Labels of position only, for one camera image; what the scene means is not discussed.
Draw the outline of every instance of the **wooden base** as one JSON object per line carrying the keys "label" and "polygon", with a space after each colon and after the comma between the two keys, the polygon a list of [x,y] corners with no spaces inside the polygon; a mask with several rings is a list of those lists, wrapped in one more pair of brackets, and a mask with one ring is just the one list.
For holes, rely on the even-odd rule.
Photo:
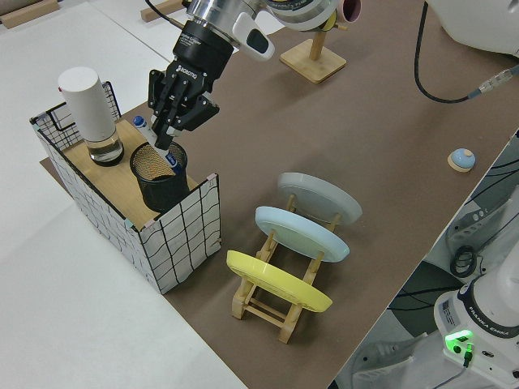
{"label": "wooden base", "polygon": [[[292,194],[289,198],[289,202],[287,204],[286,209],[290,212],[294,212],[294,199],[295,196]],[[330,223],[327,228],[330,231],[333,231],[339,222],[340,215],[337,215],[336,218]],[[256,258],[260,259],[266,263],[270,262],[270,259],[274,255],[274,251],[277,247],[277,242],[274,240],[275,231],[272,231],[261,250],[256,253]],[[303,281],[307,284],[312,285],[317,275],[317,271],[319,270],[319,266],[322,262],[324,254],[321,253],[316,259],[312,259],[310,264],[308,265],[307,272],[303,277]],[[288,314],[283,314],[278,310],[273,309],[271,306],[264,304],[263,302],[254,298],[255,291],[257,289],[257,285],[253,284],[249,280],[245,280],[242,278],[242,283],[240,284],[238,290],[234,294],[233,303],[232,303],[232,314],[235,318],[241,319],[245,314],[245,311],[251,312],[256,316],[262,318],[274,324],[275,326],[280,328],[279,336],[277,337],[279,341],[287,344],[292,333],[294,332],[295,326],[298,323],[299,316],[302,313],[302,307],[292,304],[290,306]]]}
{"label": "wooden base", "polygon": [[6,28],[13,28],[57,10],[59,10],[58,0],[43,0],[0,16],[0,21]]}
{"label": "wooden base", "polygon": [[[182,0],[167,0],[155,5],[155,7],[164,15],[168,15],[182,9]],[[140,18],[147,23],[159,19],[160,16],[151,8],[145,8],[141,10]]]}
{"label": "wooden base", "polygon": [[312,83],[321,83],[342,69],[346,60],[325,47],[323,47],[320,57],[312,60],[310,59],[312,43],[312,39],[304,41],[284,52],[280,56],[280,60]]}
{"label": "wooden base", "polygon": [[[65,156],[88,180],[140,231],[143,226],[159,214],[144,204],[137,179],[130,169],[133,151],[146,139],[126,120],[117,123],[117,132],[124,146],[124,157],[115,166],[96,165],[88,154],[84,142],[78,142],[64,151]],[[190,189],[197,186],[189,176]]]}

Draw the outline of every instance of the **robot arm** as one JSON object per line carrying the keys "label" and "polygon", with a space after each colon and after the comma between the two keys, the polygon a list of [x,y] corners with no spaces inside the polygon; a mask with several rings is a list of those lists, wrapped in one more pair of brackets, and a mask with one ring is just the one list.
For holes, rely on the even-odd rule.
{"label": "robot arm", "polygon": [[[149,76],[148,106],[153,109],[155,147],[166,150],[181,130],[194,130],[219,111],[210,93],[234,47],[253,58],[268,60],[272,42],[254,19],[266,10],[285,26],[298,31],[319,31],[337,17],[339,0],[192,0],[190,16],[165,71]],[[360,4],[359,0],[351,3]]]}
{"label": "robot arm", "polygon": [[463,363],[474,345],[473,372],[499,388],[519,386],[519,243],[501,265],[435,304],[447,358]]}

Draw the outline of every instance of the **yellow plate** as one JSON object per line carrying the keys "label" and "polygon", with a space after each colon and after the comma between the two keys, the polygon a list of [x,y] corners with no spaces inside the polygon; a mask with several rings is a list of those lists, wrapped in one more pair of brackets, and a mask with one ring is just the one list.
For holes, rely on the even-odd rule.
{"label": "yellow plate", "polygon": [[324,312],[332,300],[303,280],[237,251],[227,251],[227,266],[252,284],[313,312]]}

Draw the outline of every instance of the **black mesh pen holder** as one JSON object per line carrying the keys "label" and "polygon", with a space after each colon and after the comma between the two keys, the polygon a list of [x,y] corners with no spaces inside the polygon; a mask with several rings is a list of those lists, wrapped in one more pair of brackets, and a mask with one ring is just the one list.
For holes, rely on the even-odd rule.
{"label": "black mesh pen holder", "polygon": [[169,152],[178,163],[175,173],[149,143],[138,146],[130,158],[131,171],[137,178],[144,203],[160,213],[167,212],[190,193],[186,152],[175,142],[169,146]]}

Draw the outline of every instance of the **brown table surface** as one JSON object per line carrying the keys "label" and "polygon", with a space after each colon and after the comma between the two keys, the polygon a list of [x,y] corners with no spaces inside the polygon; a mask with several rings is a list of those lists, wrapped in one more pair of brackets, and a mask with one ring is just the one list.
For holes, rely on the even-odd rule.
{"label": "brown table surface", "polygon": [[[188,173],[220,174],[221,251],[165,297],[251,389],[326,388],[384,312],[519,124],[518,83],[458,105],[420,94],[413,59],[422,3],[364,2],[348,32],[332,31],[326,47],[346,67],[314,85],[276,59],[233,56],[215,83],[221,112],[179,142]],[[277,56],[309,37],[271,36]],[[430,11],[422,45],[426,88],[456,98],[515,61],[459,45]],[[147,113],[142,106],[136,112]],[[457,173],[448,154],[467,147],[477,157]],[[314,285],[334,301],[322,314],[303,312],[285,345],[277,327],[231,316],[239,278],[227,250],[254,254],[265,236],[255,208],[283,207],[277,176],[308,173],[354,196],[363,216],[337,234],[351,249],[342,263],[323,263]],[[306,260],[280,247],[273,264],[302,276]]]}

